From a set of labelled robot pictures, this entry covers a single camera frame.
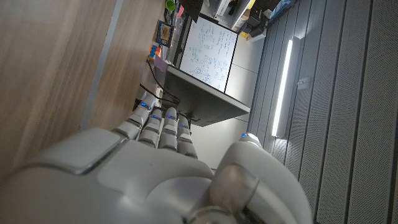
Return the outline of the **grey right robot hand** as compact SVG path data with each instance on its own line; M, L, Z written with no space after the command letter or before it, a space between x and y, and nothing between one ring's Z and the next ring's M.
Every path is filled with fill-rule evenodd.
M217 170L187 119L147 96L112 131L75 134L1 184L2 223L311 223L295 176L244 133Z

